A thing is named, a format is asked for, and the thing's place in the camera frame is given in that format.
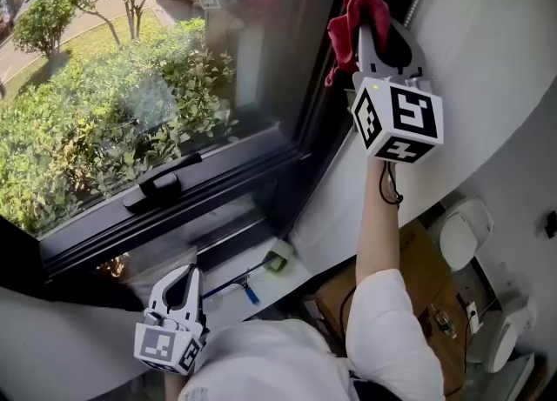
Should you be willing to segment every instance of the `white sleeve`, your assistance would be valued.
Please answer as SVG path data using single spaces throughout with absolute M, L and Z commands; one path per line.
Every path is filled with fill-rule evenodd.
M 439 360 L 413 315 L 398 270 L 377 272 L 358 285 L 346 353 L 358 376 L 383 385 L 403 401 L 444 399 Z

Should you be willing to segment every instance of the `grass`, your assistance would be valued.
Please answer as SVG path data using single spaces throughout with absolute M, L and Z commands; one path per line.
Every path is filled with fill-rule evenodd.
M 116 28 L 120 41 L 122 43 L 129 42 L 131 37 L 126 16 L 118 17 L 114 19 L 112 23 Z M 146 10 L 141 22 L 142 39 L 149 40 L 153 32 L 159 29 L 160 26 L 161 24 L 155 14 L 151 10 Z M 111 31 L 106 24 L 87 30 L 81 35 L 72 38 L 70 41 L 63 43 L 60 56 L 58 57 L 57 67 L 61 68 L 67 63 L 70 63 L 73 57 L 87 58 L 89 53 L 91 53 L 91 46 L 93 45 L 96 47 L 94 50 L 96 55 L 99 53 L 99 48 L 103 48 L 107 53 L 117 49 Z M 40 57 L 19 71 L 5 84 L 8 96 L 4 102 L 10 102 L 17 96 L 20 89 L 28 84 L 40 84 L 47 81 L 52 74 L 52 68 L 49 67 L 50 66 L 47 66 L 46 59 Z

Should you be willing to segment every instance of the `hedge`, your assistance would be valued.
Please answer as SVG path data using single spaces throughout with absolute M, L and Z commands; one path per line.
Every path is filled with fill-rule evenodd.
M 91 47 L 46 84 L 0 103 L 0 214 L 44 234 L 195 137 L 227 132 L 234 71 L 214 59 L 200 19 L 121 50 Z

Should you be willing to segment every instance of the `black and white marker cube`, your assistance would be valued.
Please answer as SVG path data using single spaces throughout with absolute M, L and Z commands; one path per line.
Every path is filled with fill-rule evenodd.
M 443 144 L 441 98 L 412 87 L 366 77 L 352 114 L 367 155 L 416 163 Z

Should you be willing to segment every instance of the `window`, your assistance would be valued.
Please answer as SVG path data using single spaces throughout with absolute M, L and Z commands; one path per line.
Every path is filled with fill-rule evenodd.
M 399 20 L 411 1 L 387 0 Z M 27 282 L 110 272 L 187 227 L 203 251 L 284 236 L 350 127 L 344 91 L 323 87 L 342 0 L 0 5 L 0 228 Z

